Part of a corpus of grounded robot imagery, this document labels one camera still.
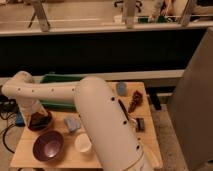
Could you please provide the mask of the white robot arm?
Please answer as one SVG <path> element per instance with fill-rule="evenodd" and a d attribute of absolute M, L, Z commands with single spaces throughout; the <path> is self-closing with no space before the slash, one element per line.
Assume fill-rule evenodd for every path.
<path fill-rule="evenodd" d="M 104 171 L 154 171 L 105 80 L 87 76 L 77 82 L 38 84 L 20 71 L 3 84 L 1 92 L 26 113 L 39 109 L 41 100 L 74 104 Z"/>

